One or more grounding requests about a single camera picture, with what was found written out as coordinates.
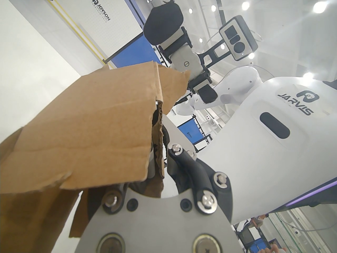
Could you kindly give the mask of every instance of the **white ceiling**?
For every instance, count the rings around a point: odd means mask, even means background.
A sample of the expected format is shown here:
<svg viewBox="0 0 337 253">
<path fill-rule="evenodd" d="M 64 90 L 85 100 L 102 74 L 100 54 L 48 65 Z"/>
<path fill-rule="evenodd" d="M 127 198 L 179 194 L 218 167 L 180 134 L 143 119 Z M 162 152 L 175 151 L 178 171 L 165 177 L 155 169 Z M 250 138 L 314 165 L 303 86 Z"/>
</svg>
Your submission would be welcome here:
<svg viewBox="0 0 337 253">
<path fill-rule="evenodd" d="M 163 1 L 152 0 L 153 6 Z M 243 11 L 241 4 L 249 1 L 250 8 Z M 206 41 L 214 35 L 222 23 L 219 8 L 224 11 L 226 20 L 242 15 L 248 27 L 264 39 L 258 42 L 254 60 L 248 58 L 239 62 L 230 56 L 216 64 L 214 69 L 221 74 L 234 66 L 255 65 L 271 72 L 274 76 L 302 76 L 305 72 L 314 73 L 314 78 L 332 81 L 337 73 L 337 0 L 328 0 L 329 5 L 321 14 L 312 12 L 318 0 L 176 0 L 184 14 L 184 26 L 194 44 L 195 52 L 207 49 Z M 216 12 L 211 5 L 217 5 Z M 219 34 L 211 41 L 219 41 Z M 270 78 L 259 70 L 262 77 Z"/>
</svg>

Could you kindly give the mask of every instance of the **cardboard flap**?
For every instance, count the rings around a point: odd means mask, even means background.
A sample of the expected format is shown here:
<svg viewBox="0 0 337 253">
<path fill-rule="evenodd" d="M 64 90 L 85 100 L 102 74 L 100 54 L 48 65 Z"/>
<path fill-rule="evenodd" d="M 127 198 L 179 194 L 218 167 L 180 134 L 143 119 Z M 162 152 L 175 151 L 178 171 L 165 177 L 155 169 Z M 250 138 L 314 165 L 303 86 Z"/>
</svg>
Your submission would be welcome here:
<svg viewBox="0 0 337 253">
<path fill-rule="evenodd" d="M 1 193 L 144 180 L 158 81 L 153 62 L 79 78 L 22 129 Z"/>
<path fill-rule="evenodd" d="M 0 164 L 13 152 L 23 128 L 18 129 L 0 144 Z"/>
<path fill-rule="evenodd" d="M 163 114 L 167 115 L 177 100 L 186 93 L 191 72 L 183 73 L 159 65 L 159 77 L 163 94 Z"/>
</svg>

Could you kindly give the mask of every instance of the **white wall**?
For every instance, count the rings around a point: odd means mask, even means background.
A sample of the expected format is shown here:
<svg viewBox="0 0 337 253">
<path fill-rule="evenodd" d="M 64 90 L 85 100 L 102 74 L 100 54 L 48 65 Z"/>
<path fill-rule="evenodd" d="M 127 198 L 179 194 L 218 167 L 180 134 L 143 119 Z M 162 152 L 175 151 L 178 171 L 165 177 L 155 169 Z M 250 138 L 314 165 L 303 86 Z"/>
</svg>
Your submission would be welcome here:
<svg viewBox="0 0 337 253">
<path fill-rule="evenodd" d="M 49 0 L 9 1 L 80 75 L 86 75 L 102 67 L 104 63 L 95 57 L 66 24 Z"/>
<path fill-rule="evenodd" d="M 8 1 L 0 0 L 0 142 L 79 74 Z"/>
</svg>

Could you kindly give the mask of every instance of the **joyson logo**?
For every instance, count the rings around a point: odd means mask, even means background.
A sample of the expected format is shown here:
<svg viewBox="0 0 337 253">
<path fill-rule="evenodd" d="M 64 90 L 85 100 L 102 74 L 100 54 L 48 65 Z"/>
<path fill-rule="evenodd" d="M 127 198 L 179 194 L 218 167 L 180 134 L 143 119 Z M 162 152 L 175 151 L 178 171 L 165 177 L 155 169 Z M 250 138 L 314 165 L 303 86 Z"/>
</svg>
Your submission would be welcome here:
<svg viewBox="0 0 337 253">
<path fill-rule="evenodd" d="M 92 0 L 92 4 L 96 7 L 97 11 L 104 17 L 105 22 L 110 20 L 109 15 L 106 13 L 101 4 L 99 4 L 98 0 Z"/>
</svg>

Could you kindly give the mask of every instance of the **white cable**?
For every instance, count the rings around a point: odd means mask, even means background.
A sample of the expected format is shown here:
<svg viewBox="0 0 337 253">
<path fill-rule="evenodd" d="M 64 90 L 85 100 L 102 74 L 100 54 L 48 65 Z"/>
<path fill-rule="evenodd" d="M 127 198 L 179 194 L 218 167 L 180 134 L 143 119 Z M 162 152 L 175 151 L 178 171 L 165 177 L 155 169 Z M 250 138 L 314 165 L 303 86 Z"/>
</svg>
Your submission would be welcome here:
<svg viewBox="0 0 337 253">
<path fill-rule="evenodd" d="M 280 218 L 280 220 L 281 220 L 283 223 L 285 223 L 285 224 L 291 226 L 291 228 L 296 229 L 296 230 L 299 230 L 299 231 L 301 231 L 301 232 L 316 232 L 316 231 L 322 231 L 322 230 L 329 230 L 329 229 L 331 229 L 331 228 L 333 228 L 334 226 L 337 225 L 337 221 L 336 221 L 335 224 L 333 224 L 332 226 L 327 227 L 327 228 L 314 229 L 314 230 L 303 230 L 303 229 L 296 228 L 295 226 L 293 226 L 292 224 L 289 224 L 289 223 L 285 222 L 285 221 L 284 221 L 283 219 L 281 219 L 281 218 Z"/>
</svg>

